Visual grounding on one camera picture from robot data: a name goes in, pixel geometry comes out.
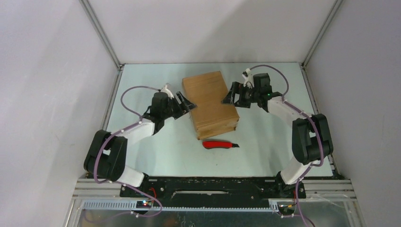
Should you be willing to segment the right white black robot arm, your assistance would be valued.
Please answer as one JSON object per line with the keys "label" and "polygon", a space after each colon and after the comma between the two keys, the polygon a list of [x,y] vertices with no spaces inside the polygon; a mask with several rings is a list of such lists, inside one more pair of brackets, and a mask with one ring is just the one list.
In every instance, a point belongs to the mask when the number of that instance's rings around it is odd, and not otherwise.
{"label": "right white black robot arm", "polygon": [[279,197],[286,198],[296,190],[313,167],[321,167],[324,159],[333,152],[333,143],[324,114],[312,114],[290,103],[284,94],[273,91],[268,73],[252,75],[243,72],[244,82],[233,82],[221,103],[240,108],[256,104],[271,115],[269,122],[281,120],[280,126],[289,131],[270,131],[259,138],[267,139],[263,145],[273,150],[286,148],[291,155],[287,166],[279,171],[270,188]]}

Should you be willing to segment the red black utility knife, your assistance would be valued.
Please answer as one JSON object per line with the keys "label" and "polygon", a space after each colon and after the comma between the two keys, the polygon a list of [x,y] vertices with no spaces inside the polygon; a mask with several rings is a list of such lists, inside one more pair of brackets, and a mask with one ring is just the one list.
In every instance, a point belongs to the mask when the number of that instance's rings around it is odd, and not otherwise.
{"label": "red black utility knife", "polygon": [[239,148],[239,145],[236,143],[232,143],[229,141],[222,141],[222,140],[205,140],[202,142],[202,145],[205,149],[215,149],[215,148],[223,148],[223,149],[230,149],[230,148]]}

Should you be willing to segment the brown cardboard express box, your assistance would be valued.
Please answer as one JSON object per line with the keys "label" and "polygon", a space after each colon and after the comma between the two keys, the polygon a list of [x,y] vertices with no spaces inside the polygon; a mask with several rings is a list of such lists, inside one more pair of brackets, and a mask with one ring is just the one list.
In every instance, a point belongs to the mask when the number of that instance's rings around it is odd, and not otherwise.
{"label": "brown cardboard express box", "polygon": [[236,108],[221,103],[228,89],[220,71],[183,78],[182,86],[185,97],[197,106],[190,116],[198,140],[236,130],[240,119]]}

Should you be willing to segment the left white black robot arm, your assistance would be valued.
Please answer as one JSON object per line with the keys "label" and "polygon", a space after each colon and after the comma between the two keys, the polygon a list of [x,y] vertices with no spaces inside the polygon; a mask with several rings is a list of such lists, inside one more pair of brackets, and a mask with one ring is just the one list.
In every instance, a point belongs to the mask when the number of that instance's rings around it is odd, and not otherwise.
{"label": "left white black robot arm", "polygon": [[90,172],[97,183],[122,183],[131,186],[138,197],[149,192],[149,175],[129,167],[126,157],[129,142],[137,143],[154,136],[165,125],[168,118],[178,119],[197,106],[185,98],[181,92],[171,96],[166,92],[156,92],[151,105],[139,120],[114,133],[98,130],[84,161],[84,169]]}

